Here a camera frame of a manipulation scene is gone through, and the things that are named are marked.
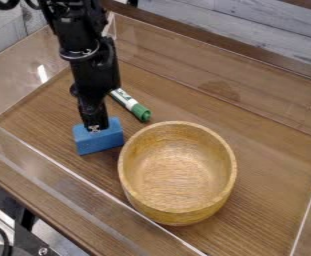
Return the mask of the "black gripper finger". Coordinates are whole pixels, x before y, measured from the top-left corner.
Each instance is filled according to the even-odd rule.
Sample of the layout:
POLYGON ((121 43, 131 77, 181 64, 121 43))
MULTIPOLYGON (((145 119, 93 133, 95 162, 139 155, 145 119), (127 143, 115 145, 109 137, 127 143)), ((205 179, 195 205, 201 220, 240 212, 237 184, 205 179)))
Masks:
POLYGON ((109 127, 104 102, 99 104, 78 103, 77 108, 82 125, 88 132, 95 133, 109 127))

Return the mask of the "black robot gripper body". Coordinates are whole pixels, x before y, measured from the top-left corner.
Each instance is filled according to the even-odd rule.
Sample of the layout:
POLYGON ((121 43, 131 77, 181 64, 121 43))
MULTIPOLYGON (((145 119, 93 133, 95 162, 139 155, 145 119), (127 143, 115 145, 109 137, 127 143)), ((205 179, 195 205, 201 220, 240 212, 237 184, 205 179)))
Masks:
POLYGON ((105 95, 120 87, 115 42, 111 37, 76 40, 60 37, 60 56, 73 75, 72 95, 82 109, 96 109, 105 95))

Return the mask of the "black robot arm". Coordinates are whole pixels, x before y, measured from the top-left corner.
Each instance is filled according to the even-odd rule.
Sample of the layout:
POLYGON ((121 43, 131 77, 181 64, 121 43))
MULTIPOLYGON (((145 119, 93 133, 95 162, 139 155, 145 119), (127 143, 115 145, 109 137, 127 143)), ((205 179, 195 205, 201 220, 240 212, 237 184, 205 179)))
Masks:
POLYGON ((109 92, 120 87, 120 73, 113 39, 103 35, 108 25, 100 0, 0 0, 0 11, 24 1, 40 10, 57 37, 58 55, 69 63, 77 110, 88 132, 109 128, 104 103, 109 92))

